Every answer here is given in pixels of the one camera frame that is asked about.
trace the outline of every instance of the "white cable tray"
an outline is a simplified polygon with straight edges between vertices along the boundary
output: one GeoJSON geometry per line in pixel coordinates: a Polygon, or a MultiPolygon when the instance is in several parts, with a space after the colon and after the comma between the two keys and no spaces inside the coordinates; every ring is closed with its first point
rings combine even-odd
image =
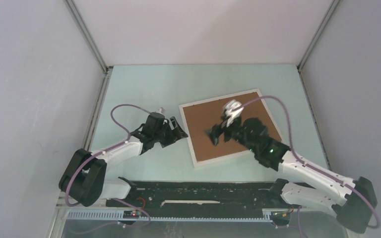
{"type": "MultiPolygon", "coordinates": [[[[67,220],[97,220],[97,221],[145,221],[146,218],[129,219],[123,218],[124,210],[93,210],[93,209],[75,209],[70,211],[66,217],[67,220]]],[[[152,221],[163,222],[271,222],[271,212],[263,212],[263,218],[176,218],[176,217],[151,217],[152,221]]]]}

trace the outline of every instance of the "wire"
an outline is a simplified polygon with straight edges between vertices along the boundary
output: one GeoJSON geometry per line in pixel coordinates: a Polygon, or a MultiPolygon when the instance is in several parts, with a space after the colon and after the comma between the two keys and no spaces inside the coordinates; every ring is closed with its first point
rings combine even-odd
{"type": "Polygon", "coordinates": [[[291,226],[291,225],[278,226],[274,221],[272,221],[272,225],[274,225],[276,229],[288,229],[288,228],[296,229],[296,230],[298,230],[299,233],[300,233],[300,238],[303,238],[303,237],[305,237],[305,238],[309,238],[308,235],[302,230],[301,226],[298,226],[298,227],[296,227],[296,226],[291,226]]]}
{"type": "Polygon", "coordinates": [[[139,197],[139,198],[137,198],[137,200],[142,200],[142,202],[144,203],[143,205],[142,205],[142,207],[141,207],[141,209],[144,209],[144,207],[145,207],[145,204],[146,204],[146,202],[145,202],[145,199],[143,199],[142,197],[139,197]]]}
{"type": "Polygon", "coordinates": [[[285,107],[284,103],[283,103],[279,98],[277,98],[277,97],[275,97],[275,96],[272,96],[272,95],[261,96],[261,97],[252,99],[252,100],[248,101],[247,103],[245,103],[245,104],[243,104],[243,105],[241,105],[241,106],[239,106],[239,107],[233,109],[233,111],[238,110],[238,109],[240,109],[240,108],[244,108],[245,106],[247,106],[247,105],[249,105],[249,104],[251,104],[251,103],[253,103],[253,102],[256,102],[256,101],[258,101],[258,100],[262,100],[262,99],[274,99],[274,100],[277,101],[277,102],[281,105],[281,107],[283,108],[284,113],[285,113],[285,117],[286,117],[286,119],[287,119],[287,125],[288,125],[288,137],[289,137],[289,141],[290,141],[290,151],[291,151],[291,153],[293,154],[293,156],[296,158],[296,160],[297,160],[298,162],[300,162],[301,164],[305,165],[306,167],[308,167],[308,168],[310,168],[310,169],[312,169],[312,170],[314,170],[314,171],[316,171],[316,172],[318,172],[318,173],[320,173],[320,174],[322,174],[322,175],[324,175],[324,176],[326,176],[326,177],[328,177],[328,178],[334,180],[335,182],[339,183],[339,184],[342,185],[342,186],[345,186],[346,188],[348,188],[349,190],[351,190],[353,193],[355,193],[357,196],[359,196],[359,197],[363,200],[363,202],[369,207],[369,209],[372,211],[374,217],[376,218],[376,225],[374,225],[374,226],[370,226],[370,225],[368,225],[368,227],[369,227],[369,228],[372,228],[372,229],[377,229],[377,228],[379,228],[379,227],[381,226],[381,219],[380,219],[378,213],[376,212],[375,208],[370,204],[370,202],[369,202],[369,201],[368,201],[368,200],[367,200],[367,199],[366,199],[366,198],[365,198],[359,191],[357,191],[357,190],[356,190],[355,188],[353,188],[352,186],[350,186],[350,185],[348,185],[348,184],[345,184],[344,181],[340,180],[339,178],[337,178],[337,177],[335,177],[335,176],[333,176],[333,175],[328,174],[326,171],[323,171],[323,170],[321,170],[321,169],[319,169],[319,168],[316,168],[316,167],[310,165],[309,163],[306,163],[305,160],[303,160],[302,158],[300,158],[300,157],[297,155],[296,151],[294,150],[294,146],[293,146],[293,136],[292,136],[292,134],[291,134],[290,115],[289,115],[288,110],[287,110],[287,108],[285,107]]]}
{"type": "Polygon", "coordinates": [[[120,199],[118,199],[118,198],[112,198],[112,199],[115,200],[115,201],[117,201],[117,202],[123,203],[124,205],[126,205],[126,206],[128,206],[128,207],[130,207],[130,208],[133,208],[133,209],[135,209],[135,210],[140,211],[141,213],[145,214],[146,217],[148,218],[147,222],[145,222],[144,224],[141,224],[141,225],[128,225],[128,224],[124,224],[124,226],[127,226],[127,227],[143,227],[143,226],[148,225],[148,224],[151,222],[151,217],[150,217],[150,215],[149,215],[146,211],[144,211],[143,209],[141,209],[141,208],[139,208],[139,207],[135,207],[134,205],[129,204],[129,203],[125,202],[125,201],[122,201],[122,200],[120,200],[120,199]]]}
{"type": "Polygon", "coordinates": [[[117,222],[107,222],[107,223],[104,223],[104,224],[102,224],[102,225],[100,225],[100,226],[98,226],[98,227],[95,227],[95,228],[93,228],[93,229],[91,229],[91,230],[84,231],[84,232],[76,232],[76,231],[73,231],[73,230],[71,230],[71,229],[69,229],[69,231],[70,231],[71,233],[73,233],[73,234],[76,234],[76,235],[83,235],[83,234],[91,233],[91,232],[93,232],[93,231],[96,231],[96,230],[98,230],[98,229],[100,229],[100,228],[103,228],[103,227],[105,227],[105,226],[109,226],[109,225],[119,225],[119,224],[122,224],[122,225],[125,226],[125,227],[143,227],[143,226],[148,225],[148,224],[151,222],[151,217],[150,217],[150,215],[149,215],[146,211],[144,211],[142,208],[135,207],[135,206],[133,206],[132,204],[129,204],[129,203],[125,202],[125,201],[122,201],[122,200],[120,200],[120,199],[118,199],[118,198],[112,198],[112,199],[115,200],[115,201],[117,201],[117,202],[123,203],[124,205],[126,205],[126,206],[128,206],[128,207],[130,207],[130,208],[133,208],[133,209],[135,209],[135,210],[140,211],[141,213],[143,213],[143,214],[146,215],[146,217],[148,218],[148,220],[146,221],[146,223],[141,224],[141,225],[128,225],[128,224],[122,223],[122,222],[120,222],[120,221],[117,221],[117,222]]]}

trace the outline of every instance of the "cork board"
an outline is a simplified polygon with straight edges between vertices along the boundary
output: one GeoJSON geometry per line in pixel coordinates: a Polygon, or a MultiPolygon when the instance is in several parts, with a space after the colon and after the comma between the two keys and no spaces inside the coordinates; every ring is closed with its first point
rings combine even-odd
{"type": "MultiPolygon", "coordinates": [[[[180,105],[184,130],[189,135],[188,144],[195,167],[250,153],[243,145],[234,140],[224,142],[224,135],[221,135],[220,143],[214,146],[204,131],[211,129],[214,124],[222,122],[220,117],[223,113],[223,106],[230,100],[235,99],[244,104],[259,96],[261,96],[260,91],[254,89],[180,105]]],[[[268,128],[269,135],[281,141],[281,133],[263,100],[245,107],[241,116],[243,121],[248,118],[259,118],[268,128]]]]}

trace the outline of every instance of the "purple cable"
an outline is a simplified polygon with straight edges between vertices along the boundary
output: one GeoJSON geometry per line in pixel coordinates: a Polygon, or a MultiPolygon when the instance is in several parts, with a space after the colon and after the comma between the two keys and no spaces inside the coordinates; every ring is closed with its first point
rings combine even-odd
{"type": "Polygon", "coordinates": [[[146,211],[144,211],[142,208],[135,207],[135,206],[133,206],[132,204],[129,204],[129,203],[125,202],[125,201],[122,201],[122,200],[120,200],[120,199],[118,199],[118,198],[112,198],[112,199],[115,200],[115,201],[117,201],[117,202],[123,203],[124,205],[126,205],[126,206],[128,206],[128,207],[130,207],[130,208],[133,208],[133,209],[135,209],[135,210],[140,211],[141,213],[145,214],[146,217],[148,218],[147,222],[144,223],[144,224],[141,224],[141,225],[127,225],[127,224],[124,224],[124,226],[127,226],[127,227],[143,227],[143,226],[148,225],[148,224],[151,222],[151,217],[150,217],[150,215],[149,215],[146,211]]]}
{"type": "Polygon", "coordinates": [[[150,215],[149,215],[146,211],[144,211],[142,208],[135,207],[135,206],[133,206],[132,204],[129,204],[129,203],[127,203],[127,202],[125,202],[125,201],[122,201],[122,200],[120,200],[120,199],[117,199],[117,198],[112,198],[112,199],[115,200],[115,201],[117,201],[117,202],[123,203],[124,205],[126,205],[126,206],[128,206],[128,207],[130,207],[130,208],[133,208],[133,209],[135,209],[135,210],[140,211],[141,213],[143,213],[143,214],[146,215],[146,217],[148,218],[148,220],[146,221],[146,223],[141,224],[141,225],[128,225],[128,224],[122,223],[122,222],[120,222],[120,221],[117,221],[117,222],[107,222],[107,223],[104,223],[104,224],[102,224],[102,225],[100,225],[100,226],[98,226],[98,227],[95,227],[95,228],[93,228],[93,229],[91,229],[91,230],[88,230],[88,231],[84,231],[84,232],[76,232],[76,231],[73,231],[73,230],[69,230],[69,232],[71,232],[71,233],[73,233],[73,234],[75,234],[75,235],[83,235],[83,234],[91,233],[91,232],[93,232],[93,231],[96,231],[96,230],[98,230],[98,229],[100,229],[100,228],[102,228],[102,227],[109,226],[109,225],[123,224],[123,225],[126,226],[126,227],[143,227],[143,226],[148,225],[148,224],[151,222],[151,217],[150,217],[150,215]]]}
{"type": "Polygon", "coordinates": [[[269,98],[276,100],[281,105],[281,107],[284,110],[285,117],[287,119],[287,125],[288,125],[288,137],[289,137],[289,141],[290,141],[290,149],[291,149],[291,153],[296,158],[296,160],[298,162],[300,162],[301,164],[305,165],[306,167],[308,167],[308,168],[310,168],[310,169],[312,169],[312,170],[314,170],[314,171],[316,171],[316,172],[318,172],[318,173],[320,173],[320,174],[322,174],[322,175],[324,175],[324,176],[334,180],[335,182],[339,183],[340,185],[345,186],[346,188],[351,190],[353,193],[355,193],[357,196],[359,196],[363,200],[363,202],[365,202],[365,204],[369,207],[369,209],[372,211],[374,217],[376,218],[376,225],[374,225],[374,226],[370,226],[369,225],[368,227],[372,228],[372,229],[379,228],[381,226],[381,219],[379,218],[378,213],[376,212],[375,208],[370,204],[370,202],[359,191],[357,191],[355,188],[353,188],[352,186],[350,186],[348,184],[344,184],[344,181],[340,180],[339,178],[336,178],[335,176],[330,175],[327,172],[322,171],[321,169],[318,169],[318,168],[310,165],[309,163],[305,164],[305,161],[296,154],[296,151],[294,150],[294,146],[293,146],[293,137],[292,137],[292,134],[291,134],[290,115],[289,115],[288,110],[285,107],[284,103],[279,98],[277,98],[275,96],[272,96],[272,95],[261,96],[261,97],[258,97],[258,98],[255,98],[255,99],[252,99],[252,100],[248,101],[247,103],[241,105],[238,108],[235,108],[234,111],[238,110],[240,108],[243,108],[243,107],[245,107],[245,106],[247,106],[247,105],[249,105],[249,104],[251,104],[253,102],[256,102],[258,100],[269,99],[269,98]]]}
{"type": "MultiPolygon", "coordinates": [[[[122,129],[124,129],[127,133],[127,138],[125,140],[123,140],[122,142],[116,144],[116,145],[113,145],[105,150],[103,150],[104,152],[110,152],[116,148],[118,148],[119,146],[122,146],[125,144],[125,141],[129,140],[130,139],[130,131],[124,127],[123,125],[121,125],[118,121],[116,121],[115,117],[113,116],[113,112],[117,109],[117,108],[120,108],[120,107],[124,107],[124,106],[129,106],[129,107],[134,107],[134,108],[138,108],[146,113],[150,113],[149,111],[141,108],[141,107],[138,107],[136,105],[132,105],[132,104],[120,104],[120,105],[117,105],[115,106],[112,111],[110,111],[110,117],[112,118],[113,122],[116,123],[116,125],[120,126],[122,129]]],[[[78,174],[82,171],[82,169],[85,167],[86,164],[88,164],[91,160],[93,160],[94,158],[96,158],[97,156],[100,156],[103,154],[103,151],[99,151],[97,153],[95,153],[94,155],[92,155],[90,158],[86,159],[84,161],[84,163],[82,163],[78,169],[75,171],[75,173],[72,175],[72,178],[69,180],[69,183],[68,183],[68,186],[66,187],[66,191],[65,191],[65,203],[68,207],[74,207],[76,205],[79,204],[79,202],[76,202],[76,203],[70,203],[69,202],[69,191],[71,190],[71,187],[72,187],[72,184],[75,180],[75,178],[78,176],[78,174]]]]}
{"type": "MultiPolygon", "coordinates": [[[[300,220],[300,217],[299,217],[300,208],[301,208],[301,206],[297,209],[297,221],[300,220]]],[[[288,226],[277,226],[275,224],[275,222],[273,222],[273,221],[272,221],[272,224],[275,226],[276,229],[288,229],[288,228],[296,229],[300,233],[300,238],[303,238],[303,237],[309,238],[308,235],[302,230],[302,227],[300,226],[300,223],[299,223],[298,227],[296,227],[296,226],[290,226],[290,225],[288,225],[288,226]]]]}

